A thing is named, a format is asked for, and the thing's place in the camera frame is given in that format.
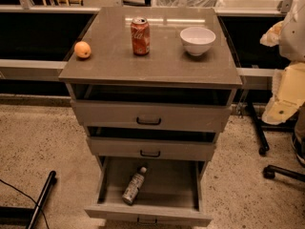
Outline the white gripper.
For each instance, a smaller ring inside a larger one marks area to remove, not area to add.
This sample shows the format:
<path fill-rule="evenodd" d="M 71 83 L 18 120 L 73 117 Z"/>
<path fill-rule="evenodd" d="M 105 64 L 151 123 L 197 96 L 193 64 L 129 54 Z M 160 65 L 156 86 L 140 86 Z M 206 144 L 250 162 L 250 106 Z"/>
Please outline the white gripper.
<path fill-rule="evenodd" d="M 270 98 L 262 120 L 271 125 L 286 122 L 305 102 L 305 63 L 291 63 L 275 70 Z"/>

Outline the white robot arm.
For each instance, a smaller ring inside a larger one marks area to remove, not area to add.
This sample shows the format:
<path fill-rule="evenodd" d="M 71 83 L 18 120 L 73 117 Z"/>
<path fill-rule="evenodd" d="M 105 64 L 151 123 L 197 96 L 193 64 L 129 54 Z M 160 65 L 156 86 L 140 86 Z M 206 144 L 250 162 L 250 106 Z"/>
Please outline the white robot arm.
<path fill-rule="evenodd" d="M 293 116 L 305 102 L 305 0 L 298 0 L 283 21 L 264 33 L 260 43 L 279 46 L 279 54 L 290 60 L 283 71 L 275 70 L 272 97 L 262 115 L 265 123 L 278 125 Z"/>

